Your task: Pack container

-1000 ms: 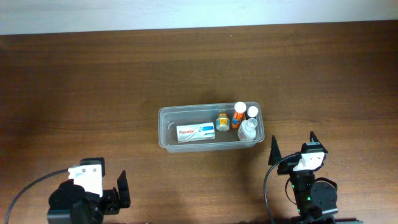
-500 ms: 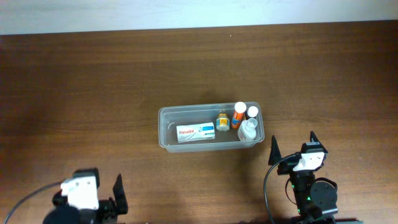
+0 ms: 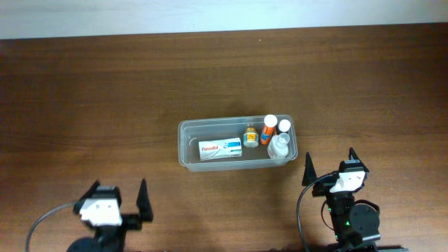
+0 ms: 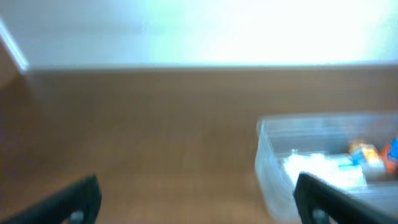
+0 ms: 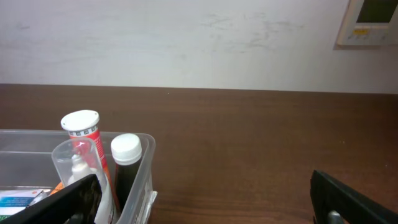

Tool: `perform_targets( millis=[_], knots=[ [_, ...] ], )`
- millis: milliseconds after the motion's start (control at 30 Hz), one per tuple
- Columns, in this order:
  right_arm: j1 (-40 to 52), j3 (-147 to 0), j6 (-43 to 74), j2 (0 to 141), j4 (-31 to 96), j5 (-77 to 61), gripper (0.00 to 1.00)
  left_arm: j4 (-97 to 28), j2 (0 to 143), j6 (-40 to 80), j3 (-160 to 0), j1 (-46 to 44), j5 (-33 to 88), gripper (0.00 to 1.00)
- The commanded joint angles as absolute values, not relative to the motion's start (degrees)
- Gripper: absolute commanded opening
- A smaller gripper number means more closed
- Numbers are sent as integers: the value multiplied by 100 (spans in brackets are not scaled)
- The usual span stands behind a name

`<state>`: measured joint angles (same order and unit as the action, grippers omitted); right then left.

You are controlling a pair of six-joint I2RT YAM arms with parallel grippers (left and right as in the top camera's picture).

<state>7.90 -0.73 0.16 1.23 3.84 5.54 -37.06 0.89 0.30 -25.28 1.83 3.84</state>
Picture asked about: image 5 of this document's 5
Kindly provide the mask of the white Panadol box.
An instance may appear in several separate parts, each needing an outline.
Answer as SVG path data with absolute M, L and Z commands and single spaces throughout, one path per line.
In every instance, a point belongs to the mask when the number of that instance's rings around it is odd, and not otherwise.
M 15 215 L 27 207 L 48 196 L 47 190 L 2 190 L 1 191 L 1 221 Z

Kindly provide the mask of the orange tube white cap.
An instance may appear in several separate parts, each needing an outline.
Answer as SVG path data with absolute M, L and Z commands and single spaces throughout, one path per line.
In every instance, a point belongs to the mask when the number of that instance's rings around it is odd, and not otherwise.
M 62 128 L 68 132 L 68 135 L 71 139 L 89 138 L 95 142 L 102 168 L 111 186 L 111 192 L 116 204 L 116 211 L 120 213 L 120 205 L 116 197 L 116 192 L 114 191 L 114 185 L 112 183 L 111 174 L 103 147 L 103 142 L 101 140 L 98 124 L 99 121 L 100 115 L 97 111 L 79 110 L 65 115 L 61 119 L 60 124 Z

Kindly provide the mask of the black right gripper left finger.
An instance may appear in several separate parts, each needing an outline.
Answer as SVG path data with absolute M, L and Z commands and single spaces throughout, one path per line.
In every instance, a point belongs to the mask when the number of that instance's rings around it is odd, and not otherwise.
M 11 215 L 3 224 L 94 224 L 102 189 L 96 175 L 90 174 L 31 207 Z

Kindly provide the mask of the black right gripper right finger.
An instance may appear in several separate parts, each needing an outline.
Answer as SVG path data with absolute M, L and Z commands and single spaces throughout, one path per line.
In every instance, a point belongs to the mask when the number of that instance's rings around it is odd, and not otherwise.
M 321 170 L 310 179 L 313 222 L 395 224 L 397 214 Z

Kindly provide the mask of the dark bottle white cap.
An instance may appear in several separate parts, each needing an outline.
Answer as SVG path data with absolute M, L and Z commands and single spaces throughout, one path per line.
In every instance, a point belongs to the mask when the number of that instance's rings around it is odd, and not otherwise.
M 115 192 L 123 211 L 141 164 L 141 140 L 135 134 L 121 134 L 111 141 L 111 152 L 116 163 Z

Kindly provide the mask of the white squeeze bottle clear cap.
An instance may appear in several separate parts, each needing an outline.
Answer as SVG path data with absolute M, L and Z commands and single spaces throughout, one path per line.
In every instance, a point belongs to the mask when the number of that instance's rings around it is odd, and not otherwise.
M 118 212 L 95 142 L 89 138 L 74 138 L 59 144 L 52 152 L 52 160 L 63 186 L 95 174 L 102 191 L 95 223 L 113 224 Z

